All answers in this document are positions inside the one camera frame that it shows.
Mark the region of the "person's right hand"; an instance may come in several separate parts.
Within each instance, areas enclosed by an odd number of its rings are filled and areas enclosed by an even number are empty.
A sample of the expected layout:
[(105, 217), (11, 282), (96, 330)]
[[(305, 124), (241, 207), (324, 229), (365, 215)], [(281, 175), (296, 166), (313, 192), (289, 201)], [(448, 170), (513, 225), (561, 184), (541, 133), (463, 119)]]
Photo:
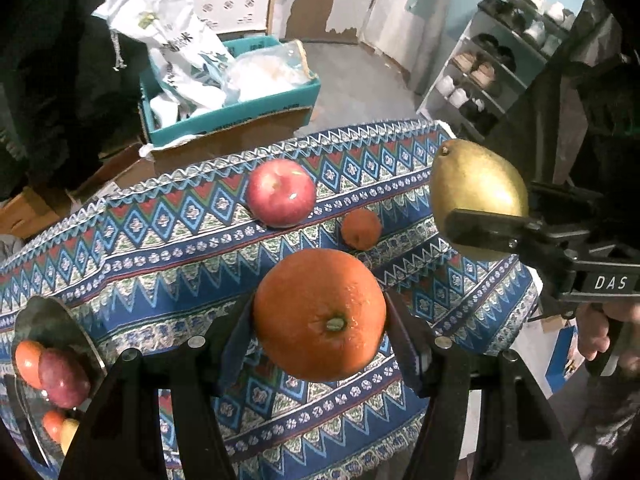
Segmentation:
[(629, 347), (620, 355), (618, 365), (632, 374), (639, 373), (639, 304), (630, 300), (604, 304), (599, 311), (593, 304), (582, 304), (576, 312), (578, 351), (593, 361), (608, 351), (611, 344), (610, 322), (620, 321), (632, 328)]

